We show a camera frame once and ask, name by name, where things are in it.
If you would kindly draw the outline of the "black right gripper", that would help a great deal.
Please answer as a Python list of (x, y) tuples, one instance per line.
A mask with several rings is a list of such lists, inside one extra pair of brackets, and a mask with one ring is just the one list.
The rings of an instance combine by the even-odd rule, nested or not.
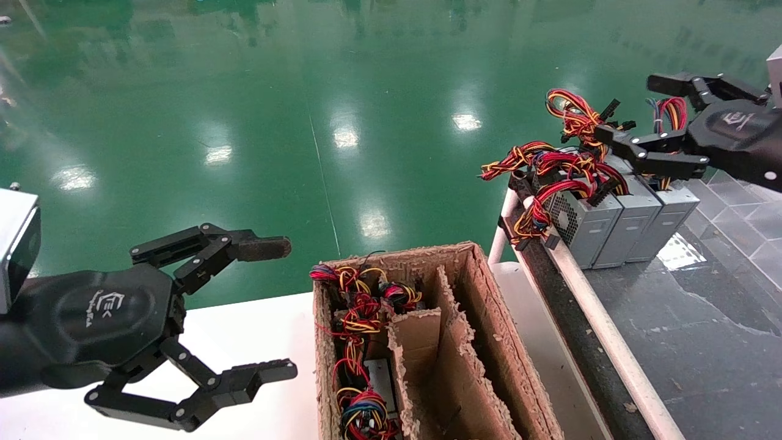
[(781, 112), (766, 108), (770, 91), (720, 73), (648, 76), (648, 91), (687, 98), (702, 111), (687, 130), (634, 136), (608, 125), (594, 136), (637, 174), (699, 178), (707, 165), (732, 178), (781, 190)]

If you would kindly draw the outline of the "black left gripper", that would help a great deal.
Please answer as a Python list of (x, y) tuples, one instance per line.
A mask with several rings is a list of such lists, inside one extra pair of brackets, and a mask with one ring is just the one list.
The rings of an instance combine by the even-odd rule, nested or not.
[[(290, 252), (288, 237), (204, 223), (133, 247), (135, 266), (122, 271), (28, 279), (18, 296), (18, 387), (73, 389), (104, 381), (84, 396), (104, 417), (186, 432), (221, 409), (252, 403), (262, 385), (296, 378), (297, 366), (278, 359), (212, 371), (178, 342), (185, 317), (179, 293), (192, 295), (231, 262), (284, 259)], [(174, 281), (157, 269), (180, 261)], [(123, 390), (164, 361), (196, 384), (191, 396), (174, 403)]]

